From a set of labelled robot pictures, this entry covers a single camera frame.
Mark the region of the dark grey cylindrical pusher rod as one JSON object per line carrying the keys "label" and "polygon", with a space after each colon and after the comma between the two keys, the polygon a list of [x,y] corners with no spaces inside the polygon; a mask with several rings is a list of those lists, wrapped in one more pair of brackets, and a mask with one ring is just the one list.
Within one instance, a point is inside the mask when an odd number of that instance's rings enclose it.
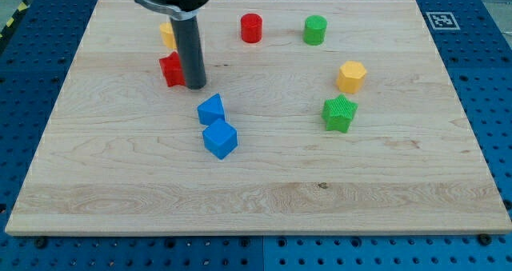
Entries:
{"label": "dark grey cylindrical pusher rod", "polygon": [[170,18],[177,51],[180,57],[185,85],[190,90],[200,90],[206,85],[201,38],[196,17],[187,20]]}

